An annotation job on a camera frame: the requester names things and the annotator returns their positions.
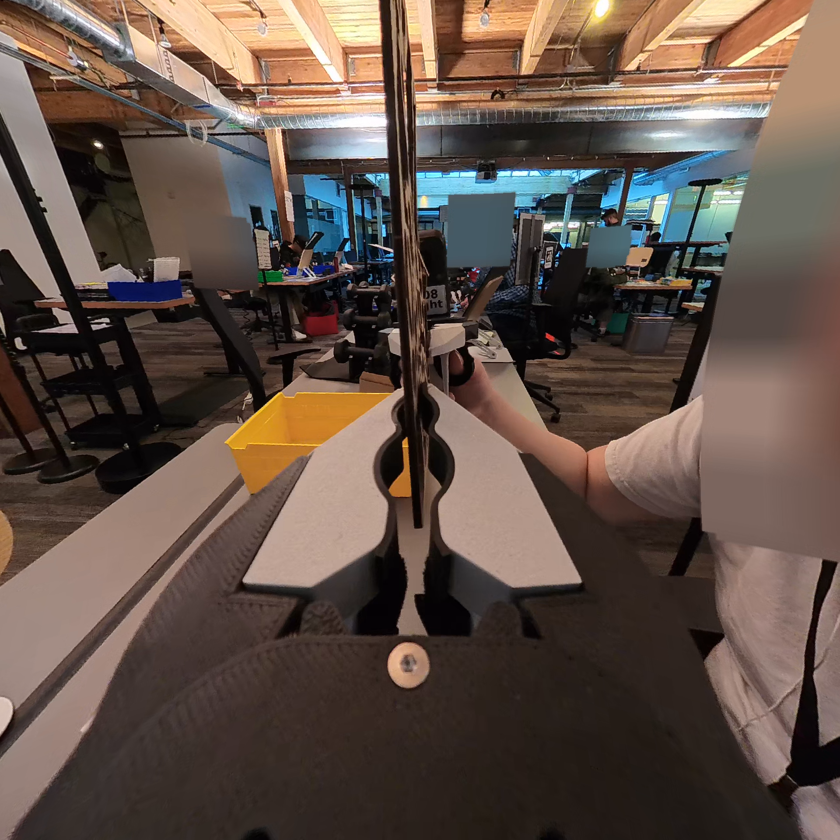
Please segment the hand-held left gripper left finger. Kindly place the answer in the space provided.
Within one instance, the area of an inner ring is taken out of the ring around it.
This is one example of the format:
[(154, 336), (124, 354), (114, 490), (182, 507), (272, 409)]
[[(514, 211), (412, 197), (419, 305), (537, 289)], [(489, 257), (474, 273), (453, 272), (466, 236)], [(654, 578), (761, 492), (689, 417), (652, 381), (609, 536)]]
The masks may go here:
[(326, 601), (356, 614), (388, 592), (402, 610), (406, 567), (390, 487), (403, 472), (397, 391), (316, 448), (245, 573), (252, 592)]

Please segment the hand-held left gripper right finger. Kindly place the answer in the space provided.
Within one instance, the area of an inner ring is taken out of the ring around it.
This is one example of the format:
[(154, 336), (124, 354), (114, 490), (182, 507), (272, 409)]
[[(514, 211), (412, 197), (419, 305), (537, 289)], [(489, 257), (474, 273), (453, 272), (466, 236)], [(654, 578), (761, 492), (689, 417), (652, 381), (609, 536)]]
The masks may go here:
[(428, 466), (440, 485), (434, 546), (444, 589), (472, 615), (494, 602), (575, 592), (582, 580), (519, 452), (436, 386)]

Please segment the person's right hand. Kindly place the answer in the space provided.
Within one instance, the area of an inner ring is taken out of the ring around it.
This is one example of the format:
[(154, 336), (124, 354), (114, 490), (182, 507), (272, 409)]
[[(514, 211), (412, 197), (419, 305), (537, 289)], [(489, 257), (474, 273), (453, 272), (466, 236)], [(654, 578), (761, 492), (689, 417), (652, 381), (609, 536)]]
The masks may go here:
[(451, 397), (483, 423), (494, 427), (504, 402), (482, 363), (471, 354), (459, 351), (449, 355), (448, 363)]

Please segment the grey trash bin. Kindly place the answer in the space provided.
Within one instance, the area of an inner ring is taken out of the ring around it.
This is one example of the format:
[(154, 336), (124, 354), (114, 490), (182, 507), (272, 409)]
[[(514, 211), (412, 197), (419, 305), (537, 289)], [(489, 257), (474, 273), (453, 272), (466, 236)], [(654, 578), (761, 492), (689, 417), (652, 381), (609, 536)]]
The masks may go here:
[(675, 320), (664, 313), (630, 315), (623, 334), (623, 349), (635, 355), (664, 354)]

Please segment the laser-cut plywood sheet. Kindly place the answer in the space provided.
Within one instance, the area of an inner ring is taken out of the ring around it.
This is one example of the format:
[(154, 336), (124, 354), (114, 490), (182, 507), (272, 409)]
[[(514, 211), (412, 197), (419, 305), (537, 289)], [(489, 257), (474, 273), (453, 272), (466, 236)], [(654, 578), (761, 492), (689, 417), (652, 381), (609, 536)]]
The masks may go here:
[(402, 421), (407, 440), (414, 527), (424, 524), (428, 457), (426, 270), (419, 249), (416, 100), (404, 1), (380, 1), (381, 47), (395, 291), (401, 341)]

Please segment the blue plastic bin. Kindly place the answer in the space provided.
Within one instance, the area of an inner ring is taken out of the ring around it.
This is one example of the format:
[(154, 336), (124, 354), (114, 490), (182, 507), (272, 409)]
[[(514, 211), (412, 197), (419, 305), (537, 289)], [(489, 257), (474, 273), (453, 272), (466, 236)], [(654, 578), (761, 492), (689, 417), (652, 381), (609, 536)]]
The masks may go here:
[(107, 281), (108, 294), (119, 302), (152, 303), (176, 301), (183, 298), (180, 280)]

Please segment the silver air duct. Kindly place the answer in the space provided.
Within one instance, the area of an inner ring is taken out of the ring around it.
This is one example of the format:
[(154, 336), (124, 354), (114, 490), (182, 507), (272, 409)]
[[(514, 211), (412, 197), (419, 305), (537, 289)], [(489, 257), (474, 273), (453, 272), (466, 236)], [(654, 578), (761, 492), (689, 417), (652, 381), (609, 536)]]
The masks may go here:
[[(78, 2), (17, 2), (102, 53), (105, 62), (166, 97), (210, 119), (248, 130), (383, 129), (384, 105), (369, 112), (350, 107), (350, 98), (339, 100), (338, 112), (266, 112), (227, 98), (207, 77), (157, 45), (128, 24), (108, 24)], [(771, 100), (723, 103), (630, 103), (618, 105), (571, 104), (518, 105), (510, 100), (488, 101), (478, 107), (446, 103), (416, 112), (419, 127), (445, 125), (497, 125), (525, 123), (605, 123), (657, 120), (764, 119)]]

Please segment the black metal pole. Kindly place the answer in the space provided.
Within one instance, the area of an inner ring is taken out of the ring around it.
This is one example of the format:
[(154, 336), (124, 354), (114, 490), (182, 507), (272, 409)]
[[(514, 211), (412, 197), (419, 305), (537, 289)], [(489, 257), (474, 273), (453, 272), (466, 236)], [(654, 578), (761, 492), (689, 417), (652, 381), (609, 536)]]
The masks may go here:
[(123, 494), (138, 486), (157, 469), (178, 456), (181, 449), (177, 444), (172, 443), (141, 444), (134, 433), (114, 376), (46, 220), (46, 210), (41, 205), (14, 139), (3, 119), (1, 119), (1, 155), (38, 244), (66, 303), (66, 308), (88, 351), (92, 369), (104, 388), (104, 395), (128, 445), (128, 449), (100, 463), (94, 472), (100, 488), (111, 494)]

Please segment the person's right forearm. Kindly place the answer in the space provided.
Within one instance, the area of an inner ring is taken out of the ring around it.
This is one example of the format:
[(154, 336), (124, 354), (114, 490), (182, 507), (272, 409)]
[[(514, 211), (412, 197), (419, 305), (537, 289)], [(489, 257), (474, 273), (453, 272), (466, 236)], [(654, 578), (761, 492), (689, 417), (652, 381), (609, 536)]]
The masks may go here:
[(607, 475), (605, 448), (585, 451), (531, 423), (495, 392), (483, 399), (473, 413), (520, 452), (534, 456), (605, 521), (620, 522), (623, 497)]

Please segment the black office chair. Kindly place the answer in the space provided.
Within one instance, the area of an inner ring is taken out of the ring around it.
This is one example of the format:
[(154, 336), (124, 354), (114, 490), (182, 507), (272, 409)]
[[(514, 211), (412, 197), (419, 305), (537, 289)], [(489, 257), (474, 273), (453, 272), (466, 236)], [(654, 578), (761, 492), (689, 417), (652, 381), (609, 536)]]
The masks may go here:
[(548, 359), (551, 348), (560, 349), (560, 360), (567, 360), (572, 352), (572, 329), (581, 283), (587, 271), (587, 248), (567, 248), (560, 256), (558, 267), (542, 295), (541, 302), (530, 303), (524, 323), (524, 333), (517, 350), (511, 350), (520, 379), (531, 398), (546, 405), (552, 412), (550, 420), (560, 420), (560, 410), (551, 398), (551, 389), (526, 379), (530, 361)]

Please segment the yellow plastic bin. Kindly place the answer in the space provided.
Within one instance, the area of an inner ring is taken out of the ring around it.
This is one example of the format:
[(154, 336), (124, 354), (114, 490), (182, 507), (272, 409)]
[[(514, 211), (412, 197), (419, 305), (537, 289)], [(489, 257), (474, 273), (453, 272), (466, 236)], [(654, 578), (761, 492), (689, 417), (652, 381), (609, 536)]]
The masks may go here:
[(299, 392), (277, 395), (228, 439), (250, 494), (266, 487), (295, 459), (359, 419), (391, 393)]

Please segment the black rolling cart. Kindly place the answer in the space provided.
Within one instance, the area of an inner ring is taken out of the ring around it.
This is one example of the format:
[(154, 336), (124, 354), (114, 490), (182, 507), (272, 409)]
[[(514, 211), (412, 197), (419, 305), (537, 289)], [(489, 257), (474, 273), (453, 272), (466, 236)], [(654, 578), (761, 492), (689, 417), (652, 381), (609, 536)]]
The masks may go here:
[[(94, 339), (99, 346), (115, 343), (120, 362), (108, 364), (114, 387), (120, 392), (131, 388), (139, 405), (139, 412), (128, 415), (129, 426), (137, 438), (156, 432), (161, 426), (161, 412), (154, 398), (140, 354), (126, 325), (127, 317), (116, 310), (106, 310), (104, 316), (91, 321)], [(21, 318), (19, 338), (34, 357), (41, 384), (54, 404), (61, 397), (83, 396), (92, 410), (92, 416), (75, 425), (69, 425), (63, 416), (66, 437), (71, 448), (126, 448), (128, 443), (118, 419), (113, 413), (98, 410), (94, 398), (106, 395), (105, 385), (89, 361), (86, 345), (72, 323), (34, 330), (35, 316)], [(39, 362), (39, 355), (51, 353), (70, 358), (72, 370), (48, 377)]]

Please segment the black dumbbells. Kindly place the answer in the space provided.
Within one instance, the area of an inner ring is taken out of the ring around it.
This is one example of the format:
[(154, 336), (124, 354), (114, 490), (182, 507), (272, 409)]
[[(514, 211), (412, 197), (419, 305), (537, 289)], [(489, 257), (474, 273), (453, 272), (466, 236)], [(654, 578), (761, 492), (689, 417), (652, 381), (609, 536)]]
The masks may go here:
[(343, 326), (353, 333), (333, 345), (333, 358), (349, 367), (349, 381), (362, 374), (391, 372), (389, 331), (392, 329), (392, 287), (351, 284), (348, 299), (353, 307), (343, 313)]

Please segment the wooden office desk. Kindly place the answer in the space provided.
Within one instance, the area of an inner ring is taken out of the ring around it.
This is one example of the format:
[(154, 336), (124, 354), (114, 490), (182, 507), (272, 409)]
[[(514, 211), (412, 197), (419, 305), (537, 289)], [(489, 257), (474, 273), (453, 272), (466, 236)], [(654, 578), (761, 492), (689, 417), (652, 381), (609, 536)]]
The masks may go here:
[[(171, 310), (179, 307), (187, 307), (196, 304), (193, 295), (182, 296), (181, 298), (167, 301), (115, 301), (115, 300), (80, 300), (79, 305), (86, 310), (102, 311), (153, 311)], [(39, 309), (68, 310), (68, 304), (63, 298), (48, 298), (35, 301)]]

